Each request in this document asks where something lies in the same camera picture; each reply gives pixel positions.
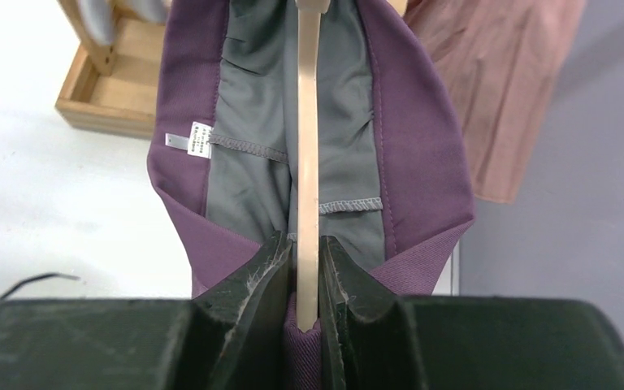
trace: wooden crate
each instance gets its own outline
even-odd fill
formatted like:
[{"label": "wooden crate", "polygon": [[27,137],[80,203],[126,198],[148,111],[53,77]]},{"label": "wooden crate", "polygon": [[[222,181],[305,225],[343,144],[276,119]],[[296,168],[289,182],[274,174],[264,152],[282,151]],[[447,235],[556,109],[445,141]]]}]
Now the wooden crate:
[{"label": "wooden crate", "polygon": [[59,0],[80,38],[56,109],[75,128],[151,137],[156,113],[164,26],[140,20],[114,4],[116,40],[96,45],[81,23],[75,0]]}]

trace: stitching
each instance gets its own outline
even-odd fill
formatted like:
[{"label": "stitching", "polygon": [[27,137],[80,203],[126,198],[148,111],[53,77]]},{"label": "stitching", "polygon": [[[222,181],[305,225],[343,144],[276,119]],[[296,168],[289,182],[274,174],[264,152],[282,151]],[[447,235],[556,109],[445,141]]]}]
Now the stitching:
[{"label": "stitching", "polygon": [[228,136],[220,134],[211,134],[209,143],[212,145],[221,145],[224,148],[238,150],[255,156],[268,158],[270,160],[288,164],[288,155],[280,150],[272,149],[264,145],[255,144],[249,141],[236,140]]},{"label": "stitching", "polygon": [[386,179],[385,179],[386,170],[384,169],[384,122],[383,122],[384,106],[382,105],[382,100],[381,100],[381,70],[379,69],[379,62],[376,59],[374,46],[372,45],[371,34],[368,32],[366,28],[365,28],[365,35],[367,37],[367,47],[370,49],[370,57],[372,58],[372,63],[374,64],[375,70],[376,70],[376,77],[375,77],[374,85],[377,91],[377,98],[379,100],[379,109],[374,110],[376,123],[378,124],[378,126],[375,126],[375,132],[379,131],[379,147],[381,148],[381,152],[378,153],[379,170],[380,170],[379,178],[381,179],[381,186],[382,186],[383,193],[384,193],[383,197],[386,198],[386,211],[388,213],[388,224],[389,224],[389,227],[391,228],[391,238],[393,240],[393,253],[391,253],[390,255],[388,255],[387,253],[387,257],[391,258],[398,253],[398,248],[397,248],[397,243],[396,243],[396,228],[393,222],[393,213],[391,212],[391,202],[388,199],[388,187],[386,186]]},{"label": "stitching", "polygon": [[376,211],[384,207],[380,197],[368,197],[366,199],[353,199],[352,201],[330,201],[319,205],[319,215],[332,213]]}]

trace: gray fabric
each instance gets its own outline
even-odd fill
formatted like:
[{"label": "gray fabric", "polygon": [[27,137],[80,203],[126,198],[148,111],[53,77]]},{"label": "gray fabric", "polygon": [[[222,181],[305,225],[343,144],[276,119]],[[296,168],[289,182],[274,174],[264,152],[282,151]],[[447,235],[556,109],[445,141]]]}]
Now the gray fabric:
[{"label": "gray fabric", "polygon": [[[384,227],[372,75],[355,3],[332,2],[321,31],[319,201],[325,206],[320,207],[320,233],[338,237],[361,266],[371,269],[385,259]],[[294,0],[231,0],[211,140],[206,217],[257,242],[274,230],[295,233]]]}]

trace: care label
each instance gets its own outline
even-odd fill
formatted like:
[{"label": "care label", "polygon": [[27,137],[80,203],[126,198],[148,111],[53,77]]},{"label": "care label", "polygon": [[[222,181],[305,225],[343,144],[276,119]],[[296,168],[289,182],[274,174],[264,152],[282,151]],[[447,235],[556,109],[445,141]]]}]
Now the care label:
[{"label": "care label", "polygon": [[188,150],[188,138],[186,136],[166,133],[166,146],[170,146],[174,149]]},{"label": "care label", "polygon": [[203,123],[193,122],[193,128],[190,130],[190,138],[188,138],[189,155],[211,158],[209,135],[212,129],[211,126],[207,126]]}]

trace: white table surface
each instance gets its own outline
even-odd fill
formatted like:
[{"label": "white table surface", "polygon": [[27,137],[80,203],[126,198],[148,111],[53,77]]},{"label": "white table surface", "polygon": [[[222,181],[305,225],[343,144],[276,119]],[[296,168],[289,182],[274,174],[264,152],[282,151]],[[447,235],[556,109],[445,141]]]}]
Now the white table surface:
[{"label": "white table surface", "polygon": [[[0,294],[188,297],[190,269],[146,173],[146,140],[70,128],[54,101],[77,47],[54,0],[0,1]],[[450,266],[438,293],[450,292]]]}]

